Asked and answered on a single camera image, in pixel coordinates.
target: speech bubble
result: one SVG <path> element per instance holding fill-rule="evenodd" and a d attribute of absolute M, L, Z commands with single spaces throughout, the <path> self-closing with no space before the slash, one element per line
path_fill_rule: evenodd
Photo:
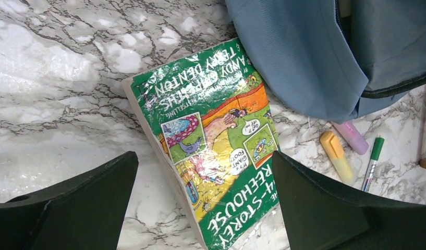
<path fill-rule="evenodd" d="M 234 176 L 242 173 L 250 165 L 248 155 L 243 148 L 233 150 L 229 156 L 229 162 L 231 163 L 229 174 Z"/>
<path fill-rule="evenodd" d="M 254 119 L 251 121 L 245 121 L 244 129 L 242 130 L 243 135 L 251 135 L 256 132 L 256 130 L 260 127 L 260 121 L 258 119 Z"/>

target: book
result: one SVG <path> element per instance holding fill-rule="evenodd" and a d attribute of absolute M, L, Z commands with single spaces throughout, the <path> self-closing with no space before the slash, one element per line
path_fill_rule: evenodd
<path fill-rule="evenodd" d="M 262 77 L 232 39 L 122 81 L 201 245 L 226 250 L 277 203 Z"/>

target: comic panel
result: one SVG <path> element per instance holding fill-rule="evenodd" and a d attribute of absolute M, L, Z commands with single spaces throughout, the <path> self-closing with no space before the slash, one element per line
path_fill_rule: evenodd
<path fill-rule="evenodd" d="M 244 142 L 244 146 L 256 169 L 268 160 L 273 152 L 277 150 L 273 133 L 268 124 L 264 125 L 254 135 L 249 137 Z"/>
<path fill-rule="evenodd" d="M 161 124 L 168 151 L 174 163 L 205 150 L 205 135 L 199 113 Z"/>
<path fill-rule="evenodd" d="M 184 183 L 197 221 L 212 210 L 226 194 L 238 175 L 233 174 L 222 155 L 206 150 L 177 163 L 176 169 Z"/>

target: cartoon fish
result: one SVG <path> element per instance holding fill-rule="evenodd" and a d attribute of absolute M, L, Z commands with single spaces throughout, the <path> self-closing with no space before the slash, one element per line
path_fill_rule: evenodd
<path fill-rule="evenodd" d="M 184 151 L 185 153 L 187 153 L 186 156 L 191 155 L 192 153 L 196 152 L 199 148 L 200 148 L 200 142 L 202 140 L 202 137 L 198 137 L 198 139 L 193 143 L 187 143 L 187 145 L 185 145 L 182 140 L 179 141 L 177 144 L 179 144 L 180 148 L 182 148 L 182 151 Z"/>
<path fill-rule="evenodd" d="M 255 149 L 254 149 L 254 154 L 253 154 L 253 158 L 258 159 L 258 156 L 260 155 L 261 152 L 266 152 L 266 149 L 264 148 L 266 144 L 266 139 L 263 138 L 259 141 L 259 143 L 256 145 Z"/>

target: white marble table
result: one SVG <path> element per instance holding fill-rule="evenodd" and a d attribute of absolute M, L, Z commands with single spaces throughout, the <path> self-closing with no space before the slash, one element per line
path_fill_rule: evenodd
<path fill-rule="evenodd" d="M 136 151 L 118 248 L 200 249 L 119 83 L 235 32 L 220 0 L 170 2 L 0 0 L 0 202 Z M 270 99 L 282 151 L 338 179 L 318 143 L 330 125 Z M 386 139 L 371 193 L 426 204 L 426 86 L 354 123 Z M 346 152 L 358 188 L 369 156 Z M 262 247 L 289 249 L 278 207 L 235 245 Z"/>

